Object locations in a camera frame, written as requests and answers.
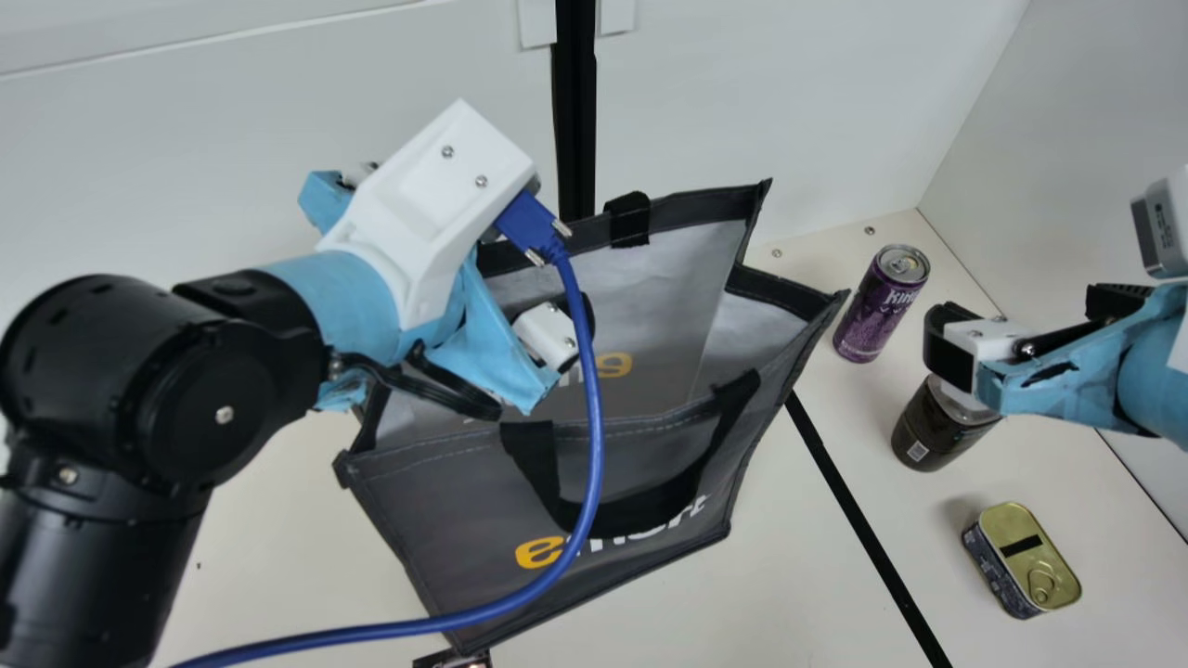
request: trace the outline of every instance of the blue ethernet cable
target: blue ethernet cable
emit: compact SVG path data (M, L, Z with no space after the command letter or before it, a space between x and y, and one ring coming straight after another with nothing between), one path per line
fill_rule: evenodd
M590 323L586 314L582 291L577 284L577 277L569 261L569 253L564 244L555 231L568 235L569 228L562 225L556 218L544 208L536 197L527 191L520 193L517 198L500 214L495 221L495 227L503 232L512 244L523 251L533 261L546 260L557 267L561 282L565 289L565 300L569 302L569 311L574 320L574 330L577 339L577 354L582 367L586 389L586 409L590 426L590 449L589 449L589 478L586 483L586 493L582 497L582 510L577 516L577 524L565 549L561 556L544 573L524 588L508 594L499 600L486 605L429 617L425 619L413 619L409 622L391 622L385 624L367 624L362 626L348 626L343 629L331 629L301 634L283 638L274 638L258 643L246 644L238 648L225 649L197 658L178 663L173 668L221 668L233 666L278 654L289 654L307 649L317 649L337 644L359 643L368 641L381 641L388 638L400 638L407 636L419 636L426 634L441 634L489 622L497 617L506 615L518 607L532 603L539 598L549 587L565 573L574 562L577 553L586 543L590 525L594 523L594 513L598 511L599 499L602 496L602 464L604 464L604 423L602 423L602 396L599 390L598 366L594 360L594 341L590 334Z

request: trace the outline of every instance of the gold tin lid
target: gold tin lid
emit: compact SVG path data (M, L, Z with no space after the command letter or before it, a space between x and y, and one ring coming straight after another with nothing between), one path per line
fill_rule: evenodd
M1081 582L1030 510L1017 503L996 505L978 525L1037 607L1056 610L1081 598Z

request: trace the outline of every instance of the white table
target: white table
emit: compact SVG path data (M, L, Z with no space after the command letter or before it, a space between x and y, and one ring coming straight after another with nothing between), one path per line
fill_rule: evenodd
M1188 546L1095 431L1010 417L934 473L911 471L891 453L891 429L927 374L925 309L952 300L987 317L998 313L917 212L754 247L748 264L814 286L855 288L876 251L892 242L931 260L916 305L867 365L834 353L826 333L797 392L952 663L1188 664ZM1026 622L1000 610L959 534L1006 500L1035 512L1079 576L1080 601Z
M215 493L154 666L424 616L330 471L356 430L349 416L307 417ZM444 647L431 636L252 666L402 668ZM729 538L497 647L493 658L498 668L928 664L784 412L751 462Z

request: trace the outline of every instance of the blue cable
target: blue cable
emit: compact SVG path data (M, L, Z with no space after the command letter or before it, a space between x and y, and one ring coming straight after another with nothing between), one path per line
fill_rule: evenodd
M343 629L331 629L302 634L284 638L276 638L259 643L246 644L238 648L225 649L197 658L178 663L173 668L216 668L233 666L246 661L254 661L266 656L302 651L336 644L358 643L367 641L383 641L388 638L400 638L406 636L421 636L425 634L441 634L482 624L506 615L518 607L532 603L552 586L574 562L577 553L586 544L590 525L594 523L594 513L598 511L599 499L602 496L602 396L598 383L598 365L594 361L594 341L590 336L589 320L586 317L586 303L582 300L582 291L577 286L577 277L574 267L569 263L569 256L564 252L560 242L548 244L542 248L546 258L557 266L561 282L565 286L565 300L569 302L569 311L574 320L574 330L577 338L577 354L581 359L582 376L586 385L586 409L590 424L590 473L586 483L586 494L582 498L582 511L577 516L577 525L573 536L548 571L541 574L524 588L508 594L499 600L494 600L479 607L451 612L426 619L413 619L410 622L392 622L387 624L368 624L365 626L348 626Z

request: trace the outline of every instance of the dark jar contents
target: dark jar contents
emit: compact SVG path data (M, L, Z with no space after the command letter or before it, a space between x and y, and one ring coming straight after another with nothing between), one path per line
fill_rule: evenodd
M903 409L891 449L916 471L936 471L966 452L1003 420L972 396L930 373Z

